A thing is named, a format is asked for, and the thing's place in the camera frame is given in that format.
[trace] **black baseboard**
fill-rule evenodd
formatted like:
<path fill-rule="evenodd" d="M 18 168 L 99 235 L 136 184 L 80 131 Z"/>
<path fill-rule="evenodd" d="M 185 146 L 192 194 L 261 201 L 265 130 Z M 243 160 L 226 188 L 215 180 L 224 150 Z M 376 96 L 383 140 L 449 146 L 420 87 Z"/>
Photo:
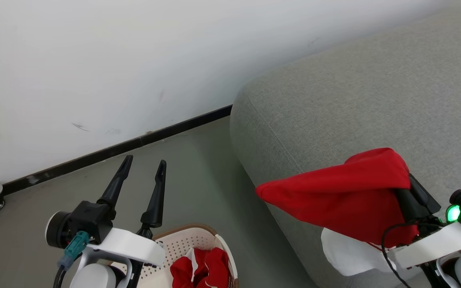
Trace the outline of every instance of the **black baseboard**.
<path fill-rule="evenodd" d="M 181 122 L 179 124 L 175 124 L 173 126 L 148 133 L 141 137 L 129 140 L 127 142 L 123 142 L 117 144 L 115 146 L 97 151 L 95 153 L 91 153 L 89 155 L 77 158 L 70 162 L 60 164 L 58 166 L 37 172 L 35 174 L 28 175 L 21 179 L 17 179 L 12 182 L 8 182 L 3 185 L 3 195 L 8 195 L 11 193 L 15 193 L 22 189 L 29 188 L 33 185 L 40 184 L 46 182 L 47 180 L 51 180 L 53 178 L 59 177 L 61 175 L 65 175 L 67 173 L 71 173 L 78 169 L 81 169 L 86 166 L 90 166 L 97 162 L 101 162 L 106 160 L 110 157 L 120 155 L 122 153 L 126 153 L 130 150 L 140 148 L 147 144 L 157 142 L 159 140 L 165 139 L 167 137 L 176 135 L 178 133 L 187 131 L 189 129 L 201 126 L 203 124 L 207 124 L 209 122 L 219 120 L 220 118 L 229 116 L 231 114 L 232 105 L 223 107 L 216 111 L 209 112 L 204 115 L 200 115 L 193 119 Z"/>

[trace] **white cloth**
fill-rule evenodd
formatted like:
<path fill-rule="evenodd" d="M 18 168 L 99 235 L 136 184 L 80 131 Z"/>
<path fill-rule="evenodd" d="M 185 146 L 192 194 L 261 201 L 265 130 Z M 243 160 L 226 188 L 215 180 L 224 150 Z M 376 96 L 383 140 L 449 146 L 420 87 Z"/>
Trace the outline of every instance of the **white cloth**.
<path fill-rule="evenodd" d="M 371 269 L 391 272 L 381 248 L 339 234 L 327 228 L 321 233 L 323 252 L 332 266 L 344 276 L 351 276 Z"/>

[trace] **white wall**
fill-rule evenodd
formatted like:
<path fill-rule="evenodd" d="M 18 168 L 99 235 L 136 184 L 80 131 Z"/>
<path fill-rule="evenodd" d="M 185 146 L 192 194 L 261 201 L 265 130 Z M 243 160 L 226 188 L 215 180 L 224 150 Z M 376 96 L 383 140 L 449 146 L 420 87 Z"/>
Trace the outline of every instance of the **white wall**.
<path fill-rule="evenodd" d="M 267 69 L 442 5 L 0 0 L 0 182 L 227 106 Z"/>

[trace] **green led light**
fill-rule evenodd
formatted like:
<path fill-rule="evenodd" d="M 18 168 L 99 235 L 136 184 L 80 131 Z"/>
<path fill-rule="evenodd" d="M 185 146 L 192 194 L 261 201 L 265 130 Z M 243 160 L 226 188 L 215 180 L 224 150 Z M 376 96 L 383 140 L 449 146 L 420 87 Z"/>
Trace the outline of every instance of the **green led light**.
<path fill-rule="evenodd" d="M 459 216 L 460 206 L 458 205 L 451 205 L 446 211 L 446 220 L 448 221 L 448 223 L 458 220 Z"/>

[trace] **red cloth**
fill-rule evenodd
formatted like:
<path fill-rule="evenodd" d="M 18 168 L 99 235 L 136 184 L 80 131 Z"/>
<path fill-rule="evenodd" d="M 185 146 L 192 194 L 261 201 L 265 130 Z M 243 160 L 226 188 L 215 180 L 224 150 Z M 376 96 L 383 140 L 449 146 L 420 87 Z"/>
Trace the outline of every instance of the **red cloth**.
<path fill-rule="evenodd" d="M 256 193 L 300 221 L 380 245 L 387 228 L 405 222 L 391 188 L 409 189 L 408 172 L 394 150 L 379 148 L 339 166 L 262 184 Z M 411 244 L 418 233 L 417 226 L 393 229 L 385 246 Z"/>
<path fill-rule="evenodd" d="M 172 288 L 227 288 L 228 263 L 227 253 L 220 248 L 192 249 L 170 266 Z"/>

